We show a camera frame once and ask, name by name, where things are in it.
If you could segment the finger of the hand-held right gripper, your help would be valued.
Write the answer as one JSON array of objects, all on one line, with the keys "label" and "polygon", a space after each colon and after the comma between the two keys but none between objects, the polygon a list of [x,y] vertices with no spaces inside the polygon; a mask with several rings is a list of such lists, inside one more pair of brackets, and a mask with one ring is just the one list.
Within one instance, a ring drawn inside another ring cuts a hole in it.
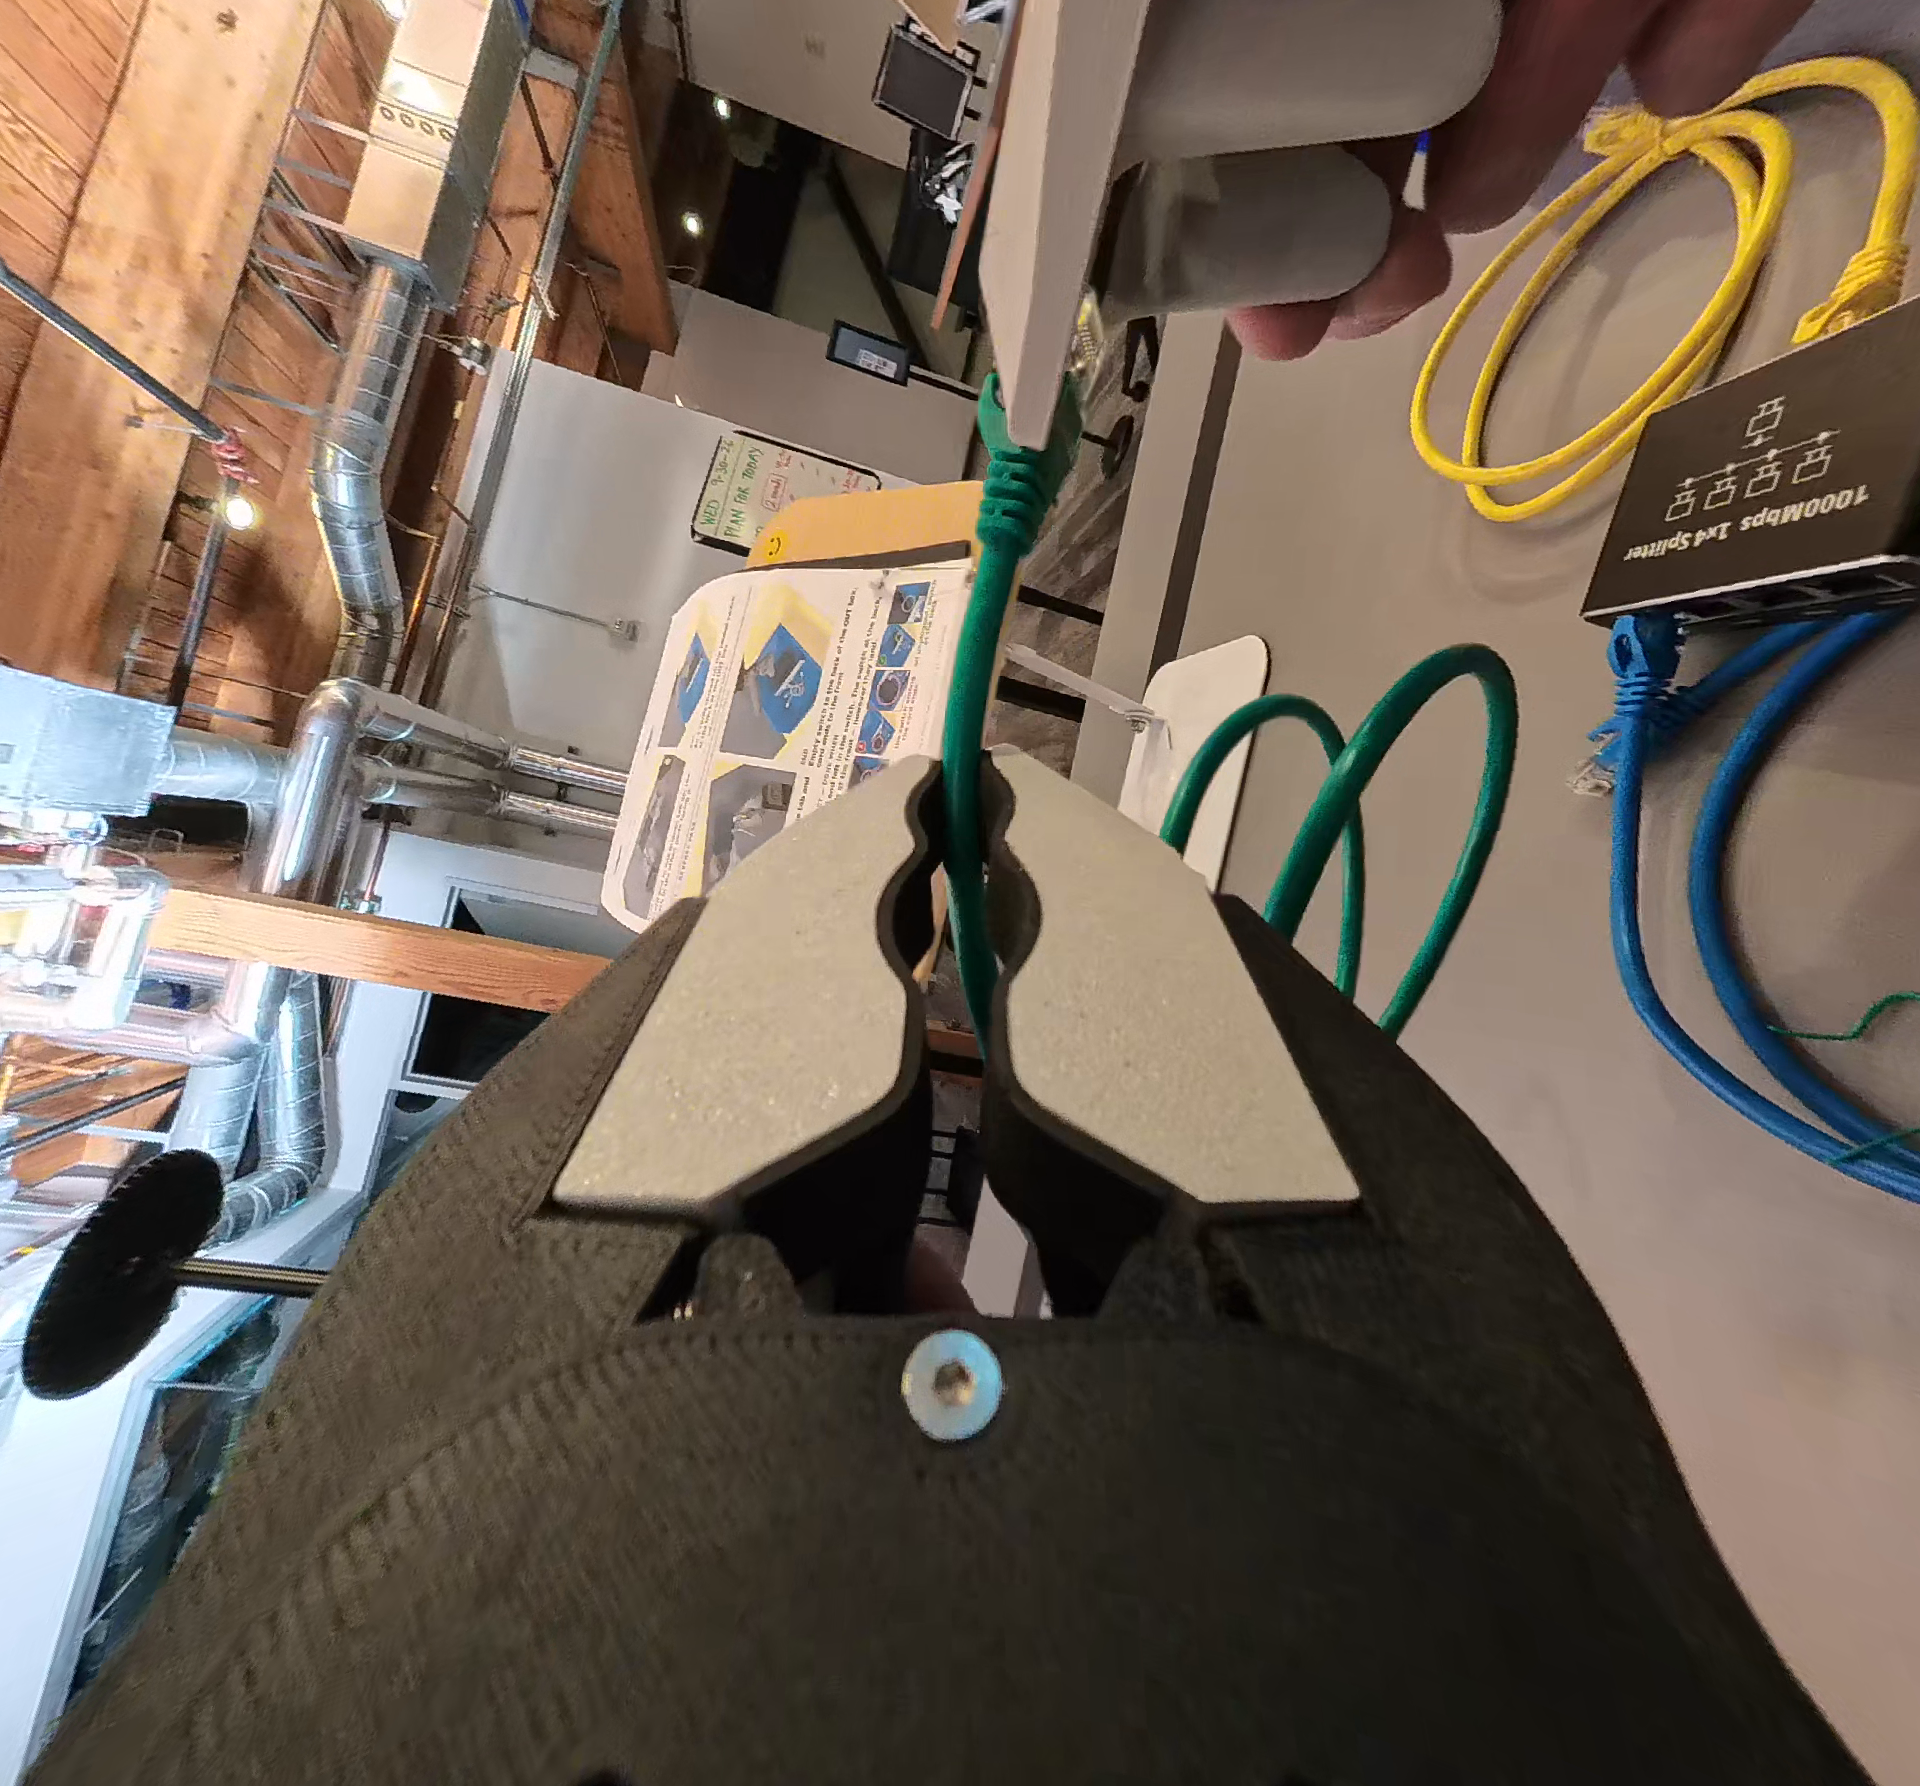
[{"label": "finger of the hand-held right gripper", "polygon": [[1007,438],[1051,435],[1152,0],[1018,0],[979,293]]}]

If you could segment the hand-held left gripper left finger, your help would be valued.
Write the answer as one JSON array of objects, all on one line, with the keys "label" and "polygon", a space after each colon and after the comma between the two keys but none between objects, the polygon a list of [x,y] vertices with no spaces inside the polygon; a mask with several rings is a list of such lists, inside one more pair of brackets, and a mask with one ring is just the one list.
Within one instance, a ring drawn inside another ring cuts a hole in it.
[{"label": "hand-held left gripper left finger", "polygon": [[551,1190],[563,1212],[891,1235],[927,1170],[938,761],[781,830],[699,901]]}]

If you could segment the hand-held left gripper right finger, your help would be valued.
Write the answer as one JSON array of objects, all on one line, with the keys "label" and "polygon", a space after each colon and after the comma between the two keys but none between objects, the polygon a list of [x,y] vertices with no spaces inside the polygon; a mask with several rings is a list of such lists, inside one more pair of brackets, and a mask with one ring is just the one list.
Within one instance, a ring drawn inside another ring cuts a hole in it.
[{"label": "hand-held left gripper right finger", "polygon": [[1344,1212],[1356,1177],[1182,856],[1011,747],[981,767],[990,1184],[1031,1235]]}]

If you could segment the black network splitter box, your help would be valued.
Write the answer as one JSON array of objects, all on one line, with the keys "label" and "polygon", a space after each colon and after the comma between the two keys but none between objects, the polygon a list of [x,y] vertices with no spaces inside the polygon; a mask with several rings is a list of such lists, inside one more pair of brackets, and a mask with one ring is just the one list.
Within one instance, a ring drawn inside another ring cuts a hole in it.
[{"label": "black network splitter box", "polygon": [[1917,301],[1651,417],[1580,617],[1763,625],[1914,607]]}]

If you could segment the black framed tablet screen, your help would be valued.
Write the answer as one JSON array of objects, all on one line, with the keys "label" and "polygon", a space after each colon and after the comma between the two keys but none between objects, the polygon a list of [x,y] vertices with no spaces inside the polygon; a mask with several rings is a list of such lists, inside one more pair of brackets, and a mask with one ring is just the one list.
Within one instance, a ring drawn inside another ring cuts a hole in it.
[{"label": "black framed tablet screen", "polygon": [[933,139],[958,143],[979,79],[974,47],[942,47],[903,19],[888,33],[873,105]]}]

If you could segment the black sign stand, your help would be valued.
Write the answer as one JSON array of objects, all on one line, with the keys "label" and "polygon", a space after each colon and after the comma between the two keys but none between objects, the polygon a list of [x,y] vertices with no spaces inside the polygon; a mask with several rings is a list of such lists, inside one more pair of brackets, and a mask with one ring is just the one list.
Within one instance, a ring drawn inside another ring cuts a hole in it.
[{"label": "black sign stand", "polygon": [[922,385],[968,402],[979,398],[974,385],[959,383],[958,379],[927,367],[905,342],[875,334],[845,319],[838,319],[831,325],[826,357],[830,365],[891,387],[905,388],[908,385]]}]

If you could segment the laminated instruction sheet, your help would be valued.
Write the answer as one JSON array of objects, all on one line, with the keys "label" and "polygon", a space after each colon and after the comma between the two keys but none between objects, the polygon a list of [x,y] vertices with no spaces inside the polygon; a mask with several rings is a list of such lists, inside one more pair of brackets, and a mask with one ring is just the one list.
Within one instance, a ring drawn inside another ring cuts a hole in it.
[{"label": "laminated instruction sheet", "polygon": [[739,572],[667,625],[601,885],[641,933],[781,830],[940,754],[973,566]]}]

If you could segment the clear acrylic stand white base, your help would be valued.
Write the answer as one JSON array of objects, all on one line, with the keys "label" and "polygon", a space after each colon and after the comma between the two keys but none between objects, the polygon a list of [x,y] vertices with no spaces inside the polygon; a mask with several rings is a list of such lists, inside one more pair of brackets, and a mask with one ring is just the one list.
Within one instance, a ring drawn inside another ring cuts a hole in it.
[{"label": "clear acrylic stand white base", "polygon": [[[1149,836],[1160,832],[1199,749],[1239,706],[1266,692],[1271,675],[1271,652],[1261,636],[1239,636],[1178,658],[1158,669],[1137,698],[1066,670],[1031,646],[1007,644],[1005,662],[1126,724],[1129,754],[1113,804]],[[1251,743],[1241,740],[1213,770],[1183,844],[1186,866],[1211,891],[1227,863],[1250,756]]]}]

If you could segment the yellow wooden board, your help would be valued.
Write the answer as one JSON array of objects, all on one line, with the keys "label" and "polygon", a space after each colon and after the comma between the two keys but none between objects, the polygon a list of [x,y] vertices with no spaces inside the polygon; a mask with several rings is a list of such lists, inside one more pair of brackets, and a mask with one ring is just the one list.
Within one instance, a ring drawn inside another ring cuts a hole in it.
[{"label": "yellow wooden board", "polygon": [[981,481],[912,484],[784,505],[754,539],[747,572],[903,571],[968,559]]}]

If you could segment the white whiteboard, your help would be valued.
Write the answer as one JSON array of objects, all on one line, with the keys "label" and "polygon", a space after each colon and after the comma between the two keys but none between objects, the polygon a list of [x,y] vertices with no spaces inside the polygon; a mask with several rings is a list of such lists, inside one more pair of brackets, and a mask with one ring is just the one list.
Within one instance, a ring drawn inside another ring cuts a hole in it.
[{"label": "white whiteboard", "polygon": [[875,470],[753,431],[725,431],[691,510],[689,536],[702,547],[744,558],[789,505],[873,493],[880,484]]}]

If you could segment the green twist tie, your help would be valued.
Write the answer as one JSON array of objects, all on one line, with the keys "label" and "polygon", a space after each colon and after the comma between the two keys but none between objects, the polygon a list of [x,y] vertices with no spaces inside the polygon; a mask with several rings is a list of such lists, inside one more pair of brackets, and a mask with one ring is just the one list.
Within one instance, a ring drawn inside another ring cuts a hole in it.
[{"label": "green twist tie", "polygon": [[1791,1097],[1815,1115],[1824,1127],[1836,1135],[1842,1166],[1863,1166],[1881,1161],[1900,1166],[1903,1171],[1915,1175],[1915,1130],[1885,1132],[1875,1130],[1872,1119],[1863,1119],[1842,1091],[1833,1089],[1818,1073],[1800,1073],[1800,1062],[1793,1051],[1805,1048],[1852,1048],[1869,1042],[1872,1031],[1889,1017],[1898,1017],[1917,1007],[1915,989],[1896,989],[1880,995],[1864,1006],[1854,1020],[1836,1031],[1789,1028],[1772,1024],[1768,1031],[1782,1042],[1793,1065]]}]

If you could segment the black round stand base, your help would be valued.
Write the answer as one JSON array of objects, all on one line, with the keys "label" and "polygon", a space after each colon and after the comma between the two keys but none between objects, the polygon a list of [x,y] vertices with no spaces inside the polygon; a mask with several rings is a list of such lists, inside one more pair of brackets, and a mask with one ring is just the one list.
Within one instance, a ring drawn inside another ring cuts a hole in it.
[{"label": "black round stand base", "polygon": [[199,1150],[169,1150],[126,1175],[66,1242],[22,1342],[23,1389],[71,1401],[122,1373],[156,1341],[181,1294],[309,1299],[321,1271],[206,1255],[223,1178]]}]

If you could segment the silver ventilation duct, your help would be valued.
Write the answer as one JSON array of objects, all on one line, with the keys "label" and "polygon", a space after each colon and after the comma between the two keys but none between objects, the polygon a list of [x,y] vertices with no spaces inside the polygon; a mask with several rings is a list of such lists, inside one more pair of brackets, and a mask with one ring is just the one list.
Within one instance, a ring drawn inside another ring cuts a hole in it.
[{"label": "silver ventilation duct", "polygon": [[[403,629],[381,474],[417,348],[428,291],[371,267],[329,404],[309,449],[309,491],[338,600],[331,676],[300,706],[274,783],[249,803],[243,885],[304,903],[341,825],[353,746],[371,697],[391,683]],[[169,1149],[204,1153],[223,1177],[215,1244],[291,1212],[320,1184],[327,1158],[320,982],[283,964],[239,962],[209,1006],[239,1053],[193,1065]]]}]

